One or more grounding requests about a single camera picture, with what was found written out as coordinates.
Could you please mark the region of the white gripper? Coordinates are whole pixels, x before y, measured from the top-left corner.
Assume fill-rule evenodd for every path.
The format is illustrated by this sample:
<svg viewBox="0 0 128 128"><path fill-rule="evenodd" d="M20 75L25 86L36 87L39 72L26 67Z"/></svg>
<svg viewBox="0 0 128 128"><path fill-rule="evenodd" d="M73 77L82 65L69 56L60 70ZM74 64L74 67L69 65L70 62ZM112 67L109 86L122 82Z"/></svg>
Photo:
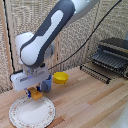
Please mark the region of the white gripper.
<svg viewBox="0 0 128 128"><path fill-rule="evenodd" d="M25 73L17 73L11 76L11 81L13 83L13 89L16 91L23 90L34 84L42 82L49 77L49 72L47 68L43 68L34 75L26 75ZM36 87L39 92L41 92L40 86ZM28 97L31 98L31 92L27 90Z"/></svg>

